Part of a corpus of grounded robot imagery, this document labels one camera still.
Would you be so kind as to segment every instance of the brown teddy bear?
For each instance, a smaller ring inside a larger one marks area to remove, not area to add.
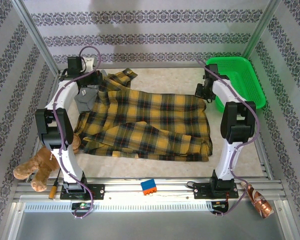
[[[78,135],[73,135],[73,152],[76,154],[79,151],[81,140]],[[36,192],[42,192],[47,189],[47,180],[52,171],[59,168],[59,163],[52,152],[43,146],[35,156],[29,159],[29,161],[17,166],[13,170],[13,175],[16,179],[25,180],[35,170],[37,170],[34,178],[31,181],[31,187]]]

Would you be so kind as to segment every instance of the copper object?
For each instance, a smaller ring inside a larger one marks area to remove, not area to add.
[[[246,187],[246,183],[243,181],[241,182],[241,185],[244,188]],[[270,203],[265,199],[265,197],[262,196],[260,192],[256,191],[251,184],[248,185],[247,194],[252,202],[252,205],[254,205],[254,208],[263,219],[267,218],[275,212]]]

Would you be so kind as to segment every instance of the green plastic tray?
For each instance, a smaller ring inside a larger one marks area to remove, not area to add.
[[[251,63],[241,56],[212,57],[206,64],[217,64],[220,75],[227,75],[234,89],[247,101],[254,101],[256,109],[266,104],[266,97],[262,92]],[[215,99],[220,112],[225,110],[219,97]]]

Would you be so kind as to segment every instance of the plaid shirt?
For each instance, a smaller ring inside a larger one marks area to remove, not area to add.
[[[84,153],[168,161],[208,161],[210,128],[203,99],[130,89],[126,69],[99,85],[93,110],[81,113],[75,133]]]

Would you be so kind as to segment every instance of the patterned wallpaper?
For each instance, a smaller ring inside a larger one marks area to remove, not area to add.
[[[98,46],[102,68],[193,67],[202,56],[238,56],[268,2],[24,0],[60,68],[85,45]]]
[[[300,0],[280,3],[250,59],[267,99],[262,141],[300,232]]]
[[[54,83],[38,47],[9,0],[0,0],[0,237],[17,182],[13,169],[33,153],[34,113]]]

